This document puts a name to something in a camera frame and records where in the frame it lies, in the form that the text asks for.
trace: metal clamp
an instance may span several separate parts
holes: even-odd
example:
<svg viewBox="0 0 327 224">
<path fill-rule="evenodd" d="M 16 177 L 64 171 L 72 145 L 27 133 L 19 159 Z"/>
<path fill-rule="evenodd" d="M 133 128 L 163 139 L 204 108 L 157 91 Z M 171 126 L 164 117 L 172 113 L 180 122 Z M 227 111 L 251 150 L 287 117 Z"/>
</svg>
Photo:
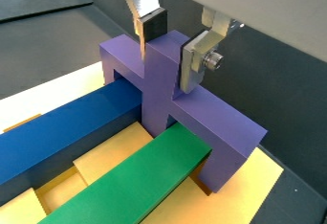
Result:
<svg viewBox="0 0 327 224">
<path fill-rule="evenodd" d="M 139 35 L 141 59 L 145 57 L 145 42 L 167 33 L 167 10 L 159 0 L 127 0 L 133 14 L 133 28 Z"/>
<path fill-rule="evenodd" d="M 211 71 L 219 69 L 223 56 L 218 53 L 218 45 L 238 27 L 244 26 L 236 20 L 208 8 L 203 8 L 202 23 L 211 30 L 203 31 L 181 47 L 180 89 L 184 93 L 191 93 L 203 81 L 206 69 Z"/>
</svg>

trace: screw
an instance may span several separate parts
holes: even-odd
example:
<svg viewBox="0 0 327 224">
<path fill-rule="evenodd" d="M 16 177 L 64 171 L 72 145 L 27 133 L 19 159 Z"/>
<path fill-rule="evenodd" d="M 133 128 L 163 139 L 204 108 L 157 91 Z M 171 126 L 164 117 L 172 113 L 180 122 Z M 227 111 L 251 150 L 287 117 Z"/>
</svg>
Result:
<svg viewBox="0 0 327 224">
<path fill-rule="evenodd" d="M 210 51 L 203 58 L 203 66 L 207 67 L 211 71 L 216 71 L 223 62 L 223 56 L 216 52 L 216 50 Z"/>
</svg>

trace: gray floor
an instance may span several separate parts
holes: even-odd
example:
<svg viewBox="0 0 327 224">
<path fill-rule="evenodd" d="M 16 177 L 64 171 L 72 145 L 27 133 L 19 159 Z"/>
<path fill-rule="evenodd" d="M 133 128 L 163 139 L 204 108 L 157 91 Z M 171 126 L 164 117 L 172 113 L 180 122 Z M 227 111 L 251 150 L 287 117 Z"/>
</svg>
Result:
<svg viewBox="0 0 327 224">
<path fill-rule="evenodd" d="M 99 44 L 121 33 L 95 6 L 0 24 L 0 99 L 100 61 Z"/>
</svg>

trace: green block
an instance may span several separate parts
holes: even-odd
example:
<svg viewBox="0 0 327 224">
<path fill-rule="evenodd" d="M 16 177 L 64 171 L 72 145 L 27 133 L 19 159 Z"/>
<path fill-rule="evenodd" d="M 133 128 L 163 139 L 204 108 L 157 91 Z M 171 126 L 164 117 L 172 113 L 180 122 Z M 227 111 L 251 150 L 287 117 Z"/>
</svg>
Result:
<svg viewBox="0 0 327 224">
<path fill-rule="evenodd" d="M 137 223 L 210 152 L 210 146 L 176 123 L 40 223 Z"/>
</svg>

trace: wooden block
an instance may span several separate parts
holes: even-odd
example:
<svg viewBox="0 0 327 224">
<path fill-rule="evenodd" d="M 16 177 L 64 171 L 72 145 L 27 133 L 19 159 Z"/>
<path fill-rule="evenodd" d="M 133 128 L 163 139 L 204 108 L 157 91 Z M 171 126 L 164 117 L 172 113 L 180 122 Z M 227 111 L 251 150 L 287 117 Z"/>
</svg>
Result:
<svg viewBox="0 0 327 224">
<path fill-rule="evenodd" d="M 0 205 L 39 188 L 140 119 L 141 94 L 120 78 L 0 135 Z"/>
<path fill-rule="evenodd" d="M 45 212 L 33 189 L 0 207 L 1 224 L 36 224 L 44 218 Z"/>
<path fill-rule="evenodd" d="M 139 123 L 133 123 L 75 160 L 88 185 L 107 174 L 152 140 Z"/>
<path fill-rule="evenodd" d="M 40 223 L 137 223 L 210 152 L 210 146 L 175 124 Z"/>
</svg>

